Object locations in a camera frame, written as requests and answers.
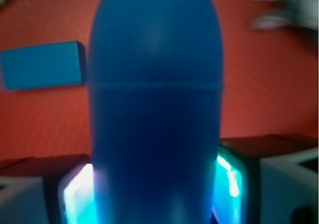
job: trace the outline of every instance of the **blue bottle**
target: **blue bottle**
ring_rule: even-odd
[[[101,0],[88,63],[100,224],[207,224],[223,54],[211,0]]]

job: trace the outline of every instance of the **red background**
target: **red background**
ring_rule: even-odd
[[[89,45],[99,0],[10,0],[0,8],[0,50],[81,41]],[[293,28],[249,29],[277,4],[213,0],[222,28],[222,137],[267,133],[318,136],[318,48]],[[0,160],[90,153],[84,86],[0,92]]]

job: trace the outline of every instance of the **blue block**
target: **blue block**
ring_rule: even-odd
[[[85,74],[85,49],[78,41],[0,52],[0,81],[7,91],[78,85]]]

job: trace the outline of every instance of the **black object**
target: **black object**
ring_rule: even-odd
[[[314,221],[314,213],[308,206],[302,206],[293,211],[290,217],[291,224],[311,224]]]

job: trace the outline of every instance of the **cyan light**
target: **cyan light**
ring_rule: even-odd
[[[230,164],[225,159],[223,159],[220,155],[217,156],[217,162],[227,171],[231,170]]]
[[[241,224],[243,211],[242,172],[233,166],[232,159],[217,156],[213,190],[213,213],[220,224]]]
[[[86,164],[63,191],[68,224],[97,224],[93,166]]]

